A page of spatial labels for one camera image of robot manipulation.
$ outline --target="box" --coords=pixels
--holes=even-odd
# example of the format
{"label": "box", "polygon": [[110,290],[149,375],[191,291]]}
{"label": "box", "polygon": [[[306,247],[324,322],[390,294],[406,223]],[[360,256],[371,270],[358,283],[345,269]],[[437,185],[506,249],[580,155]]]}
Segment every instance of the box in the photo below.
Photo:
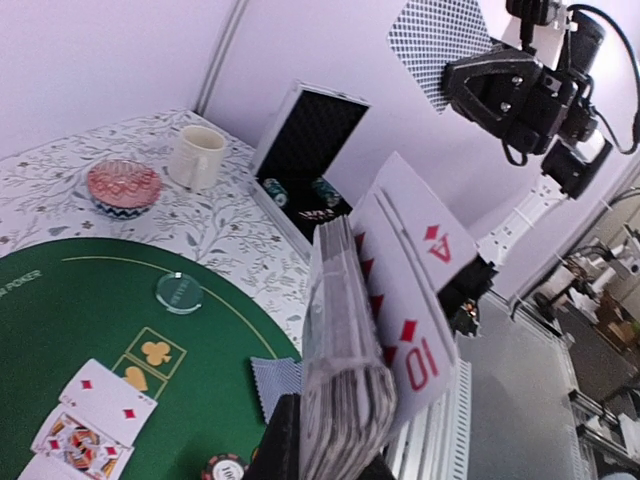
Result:
{"label": "box", "polygon": [[[256,148],[253,196],[307,262],[313,231],[323,222],[305,220],[299,212],[328,208],[312,182],[324,175],[368,109],[362,98],[296,81]],[[265,191],[269,178],[286,190],[284,208]],[[348,214],[351,206],[342,200],[332,210]]]}

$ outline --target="mug handle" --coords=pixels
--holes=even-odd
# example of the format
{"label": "mug handle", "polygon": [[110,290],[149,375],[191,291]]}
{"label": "mug handle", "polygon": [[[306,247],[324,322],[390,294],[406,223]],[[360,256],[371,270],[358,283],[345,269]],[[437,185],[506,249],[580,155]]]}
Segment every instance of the mug handle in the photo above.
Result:
{"label": "mug handle", "polygon": [[189,188],[192,192],[198,193],[200,191],[200,180],[202,174],[207,168],[207,158],[204,155],[200,155],[196,160],[196,165],[191,169],[191,178],[189,179]]}

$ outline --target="table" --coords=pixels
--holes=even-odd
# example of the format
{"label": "table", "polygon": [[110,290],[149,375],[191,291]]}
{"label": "table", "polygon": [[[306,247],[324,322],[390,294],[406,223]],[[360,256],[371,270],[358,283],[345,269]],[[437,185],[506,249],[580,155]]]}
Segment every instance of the table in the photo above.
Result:
{"label": "table", "polygon": [[[154,339],[166,339],[176,361],[184,359],[175,372],[146,375],[159,407],[123,479],[196,478],[203,459],[225,451],[248,458],[259,441],[264,423],[248,356],[298,356],[308,270],[251,197],[250,147],[227,135],[220,180],[201,194],[168,179],[168,155],[188,124],[211,126],[170,111],[0,161],[0,255],[14,252],[0,260],[0,285],[15,286],[0,290],[0,402],[24,419],[0,428],[16,445],[11,464],[3,462],[11,478],[84,361],[96,358],[125,375],[128,366],[145,365],[138,343]],[[118,158],[146,163],[164,181],[158,204],[135,220],[102,216],[89,200],[88,169]],[[189,316],[170,314],[153,296],[158,279],[175,270],[207,292]]]}

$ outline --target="red patterned bowl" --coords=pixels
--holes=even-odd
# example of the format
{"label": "red patterned bowl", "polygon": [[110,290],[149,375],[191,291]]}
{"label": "red patterned bowl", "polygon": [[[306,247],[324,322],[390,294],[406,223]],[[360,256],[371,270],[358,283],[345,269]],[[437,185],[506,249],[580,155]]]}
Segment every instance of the red patterned bowl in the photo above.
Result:
{"label": "red patterned bowl", "polygon": [[104,160],[89,170],[89,193],[98,210],[114,218],[136,218],[160,198],[156,172],[131,160]]}

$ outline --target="black poker chip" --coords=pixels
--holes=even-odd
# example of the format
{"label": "black poker chip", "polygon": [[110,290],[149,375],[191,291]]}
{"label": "black poker chip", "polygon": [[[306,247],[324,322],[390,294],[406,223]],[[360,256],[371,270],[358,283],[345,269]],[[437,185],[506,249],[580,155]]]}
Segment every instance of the black poker chip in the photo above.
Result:
{"label": "black poker chip", "polygon": [[202,471],[202,480],[240,480],[248,465],[233,453],[211,457]]}

